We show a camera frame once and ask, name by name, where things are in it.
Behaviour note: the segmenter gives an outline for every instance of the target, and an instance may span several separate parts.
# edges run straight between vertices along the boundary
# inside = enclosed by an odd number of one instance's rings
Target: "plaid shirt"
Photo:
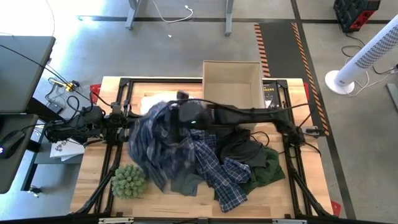
[[[210,187],[213,187],[218,195],[221,211],[228,212],[248,198],[238,184],[246,183],[250,178],[250,168],[230,158],[220,165],[215,153],[215,135],[209,135],[204,131],[191,130],[195,141],[195,155],[199,166],[197,171]]]
[[[170,110],[165,102],[154,105],[134,123],[130,133],[129,155],[144,170],[160,190],[167,179],[178,171],[197,163],[197,171],[218,195],[221,211],[228,212],[247,201],[238,184],[246,183],[250,176],[248,165],[226,158],[221,165],[214,148],[215,135],[204,131],[180,128],[180,142],[170,134]]]

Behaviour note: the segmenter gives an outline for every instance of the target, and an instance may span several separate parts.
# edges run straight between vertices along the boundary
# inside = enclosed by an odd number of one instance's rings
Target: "orange and black hazard tape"
[[[297,24],[295,22],[292,22],[292,27],[293,27],[294,35],[296,36],[296,41],[297,41],[298,48],[300,49],[301,58],[303,59],[305,72],[307,73],[307,77],[310,80],[310,86],[311,86],[312,93],[313,93],[313,96],[314,96],[314,99],[315,99],[315,103],[317,104],[319,116],[321,117],[321,121],[322,121],[322,124],[323,124],[323,129],[325,130],[325,134],[328,136],[329,135],[329,128],[328,128],[328,125],[326,123],[325,115],[323,114],[323,110],[322,110],[321,103],[319,101],[319,96],[318,96],[318,93],[317,93],[317,89],[315,88],[315,84],[313,82],[313,78],[312,78],[312,75],[311,75],[310,67],[308,66],[307,57],[305,56],[305,53],[304,53],[304,48],[303,48],[303,45],[301,43],[299,29],[297,28]]]
[[[268,59],[267,59],[267,55],[266,55],[266,49],[264,48],[264,43],[262,41],[262,34],[261,34],[259,24],[254,25],[254,31],[256,33],[257,44],[259,46],[262,72],[265,77],[269,78],[269,77],[271,77],[271,75],[269,74]]]

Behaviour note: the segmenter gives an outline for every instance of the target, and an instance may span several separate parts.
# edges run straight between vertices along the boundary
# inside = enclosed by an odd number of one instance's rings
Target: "gray floor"
[[[334,19],[333,1],[297,0],[301,18]],[[199,77],[203,60],[259,60],[252,23],[234,23],[233,34],[228,38],[223,35],[224,23],[219,22],[137,22],[133,30],[126,30],[123,22],[78,21],[76,16],[125,17],[127,0],[49,0],[49,3],[55,16],[57,38],[50,65],[68,80],[79,81],[86,94],[91,84],[101,83],[102,77],[108,75]],[[185,4],[195,11],[196,17],[224,16],[224,0],[157,0],[157,3],[164,16],[185,16]],[[383,0],[372,19],[391,19],[396,12],[397,1]],[[138,16],[158,17],[151,1],[143,2]],[[236,1],[234,17],[292,19],[294,15],[290,0],[245,0]],[[0,1],[0,21],[8,21],[0,23],[0,32],[14,35],[51,35],[53,29],[44,0]],[[368,24],[355,36],[368,41],[382,27]],[[357,43],[333,24],[304,24],[304,30],[357,218],[398,223],[398,197],[393,193],[398,188],[395,163],[398,153],[394,150],[398,113],[384,86],[387,82],[397,83],[397,78],[391,76],[355,98],[333,94],[323,77],[344,65],[346,58],[340,48]],[[394,60],[397,54],[398,50],[391,52],[376,68],[392,67],[398,63]],[[372,82],[382,78],[373,72],[369,74]],[[45,72],[35,92],[35,97],[43,102],[50,89],[48,77],[51,74]],[[62,115],[67,118],[71,114],[67,109]],[[325,140],[320,139],[319,145],[331,199],[341,203]],[[43,187],[45,193],[36,199],[19,191],[31,156],[26,153],[9,193],[0,195],[0,220],[68,213],[79,167],[39,166],[33,183]]]

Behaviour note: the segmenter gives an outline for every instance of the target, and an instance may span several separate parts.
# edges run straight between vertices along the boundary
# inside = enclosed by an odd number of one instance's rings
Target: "green succulent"
[[[119,167],[112,177],[113,195],[121,199],[138,197],[146,188],[145,174],[139,167]]]

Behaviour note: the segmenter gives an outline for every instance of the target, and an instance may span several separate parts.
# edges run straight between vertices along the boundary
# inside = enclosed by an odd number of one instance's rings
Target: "wooden table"
[[[110,103],[116,100],[120,77],[104,77],[100,97]],[[289,85],[290,100],[292,105],[307,103],[307,97],[301,79],[287,79]],[[139,114],[141,107],[141,98],[143,96],[151,96],[157,93],[176,93],[177,90],[184,90],[190,95],[201,98],[201,84],[170,84],[170,83],[135,83],[132,94],[132,110]],[[98,101],[98,105],[102,107],[108,114],[110,108]],[[299,125],[309,114],[308,106],[294,108],[295,124]],[[306,121],[304,126],[312,126],[311,118]],[[284,150],[282,145],[282,137],[278,133],[272,123],[261,123],[255,128],[255,131],[264,131],[270,137],[269,146],[279,152]],[[258,134],[255,135],[258,141],[266,143],[266,137]],[[317,146],[314,138],[306,138],[307,142]],[[83,161],[80,167],[75,193],[72,198],[70,211],[78,210],[94,189],[98,186],[101,168],[103,164],[105,145],[98,143],[86,148]],[[133,164],[133,161],[127,153],[128,145],[124,144],[123,154],[121,158],[121,166]],[[302,160],[307,178],[308,188],[317,200],[323,205],[324,209],[332,213],[328,188],[326,185],[325,175],[320,155],[311,147],[303,146]],[[283,154],[279,156],[280,164],[284,173],[287,175],[286,161]],[[103,210],[108,198],[108,190],[104,191]],[[297,187],[298,200],[301,210],[304,212],[302,193]],[[207,187],[205,183],[198,186],[196,197],[184,197],[175,192],[170,191],[170,187],[162,193],[153,183],[149,184],[146,191],[140,198],[133,200],[121,200],[115,197],[113,202],[112,214],[123,212],[123,215],[129,217],[168,217],[168,218],[191,218],[191,217],[208,217],[208,218],[283,218],[284,214],[291,214],[294,217],[292,198],[290,194],[290,186],[288,178],[277,181],[265,187],[256,188],[248,195],[248,201],[240,205],[234,210],[223,213],[220,210],[218,201],[213,200],[214,190]]]

